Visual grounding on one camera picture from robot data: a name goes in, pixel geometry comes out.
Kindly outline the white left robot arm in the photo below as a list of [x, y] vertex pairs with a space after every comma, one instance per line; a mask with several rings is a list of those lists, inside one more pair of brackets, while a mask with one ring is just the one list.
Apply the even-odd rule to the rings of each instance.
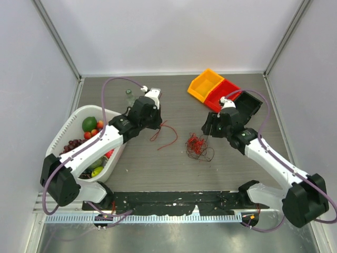
[[79, 176], [108, 151], [125, 144], [145, 129], [161, 127], [160, 91], [152, 89], [135, 100], [128, 114], [115, 116], [95, 137], [73, 151], [44, 159], [41, 185], [57, 203], [64, 207], [74, 200], [94, 203], [107, 210], [113, 202], [112, 191], [102, 182], [79, 180]]

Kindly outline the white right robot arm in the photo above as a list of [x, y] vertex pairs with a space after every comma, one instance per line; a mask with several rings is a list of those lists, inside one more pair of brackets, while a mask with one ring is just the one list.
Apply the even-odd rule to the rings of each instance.
[[282, 212], [298, 228], [329, 210], [325, 180], [319, 174], [300, 170], [273, 150], [261, 134], [244, 126], [236, 108], [210, 112], [202, 131], [214, 138], [227, 139], [232, 148], [260, 165], [279, 184], [279, 189], [259, 182], [246, 184], [237, 196], [243, 208], [263, 204]]

